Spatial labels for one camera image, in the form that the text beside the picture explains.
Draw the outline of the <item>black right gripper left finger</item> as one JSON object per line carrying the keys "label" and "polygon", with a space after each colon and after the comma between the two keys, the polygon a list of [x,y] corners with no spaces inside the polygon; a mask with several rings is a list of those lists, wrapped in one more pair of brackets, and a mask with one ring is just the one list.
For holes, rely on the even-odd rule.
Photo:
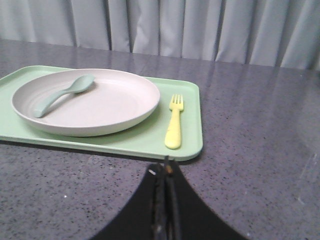
{"label": "black right gripper left finger", "polygon": [[133,196],[117,216],[93,240],[164,240],[166,218],[164,201],[156,197],[162,167],[151,164]]}

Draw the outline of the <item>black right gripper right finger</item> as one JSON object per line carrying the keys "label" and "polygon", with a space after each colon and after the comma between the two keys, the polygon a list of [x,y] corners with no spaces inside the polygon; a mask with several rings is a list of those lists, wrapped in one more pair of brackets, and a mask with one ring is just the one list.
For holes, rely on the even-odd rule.
{"label": "black right gripper right finger", "polygon": [[164,158],[165,199],[169,240],[245,240],[203,202],[179,165]]}

